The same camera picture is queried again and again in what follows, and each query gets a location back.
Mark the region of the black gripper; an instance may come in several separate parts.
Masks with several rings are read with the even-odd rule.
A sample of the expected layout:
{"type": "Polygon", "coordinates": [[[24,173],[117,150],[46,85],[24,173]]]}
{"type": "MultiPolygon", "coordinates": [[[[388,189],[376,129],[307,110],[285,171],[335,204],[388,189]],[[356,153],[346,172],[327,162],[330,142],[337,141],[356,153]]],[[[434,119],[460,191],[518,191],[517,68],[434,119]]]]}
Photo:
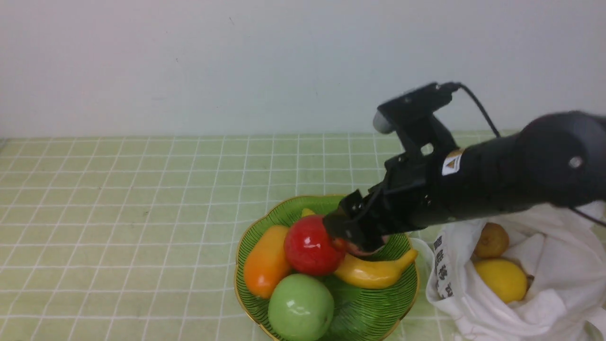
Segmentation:
{"type": "Polygon", "coordinates": [[[383,236],[452,222],[455,214],[438,185],[446,155],[432,153],[412,160],[401,154],[388,160],[381,183],[366,196],[359,190],[345,196],[324,217],[327,233],[372,250],[381,246],[383,236]]]}

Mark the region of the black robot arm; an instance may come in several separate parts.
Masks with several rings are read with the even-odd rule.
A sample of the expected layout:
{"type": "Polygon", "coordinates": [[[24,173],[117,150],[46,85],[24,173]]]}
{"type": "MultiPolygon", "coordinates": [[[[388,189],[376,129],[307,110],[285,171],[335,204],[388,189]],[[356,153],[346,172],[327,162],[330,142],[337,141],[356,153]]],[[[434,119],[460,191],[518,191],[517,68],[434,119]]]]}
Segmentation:
{"type": "Polygon", "coordinates": [[[458,148],[433,119],[427,137],[400,130],[404,153],[363,197],[355,191],[324,217],[327,233],[373,252],[383,238],[428,226],[605,200],[605,117],[548,114],[521,132],[458,148]]]}

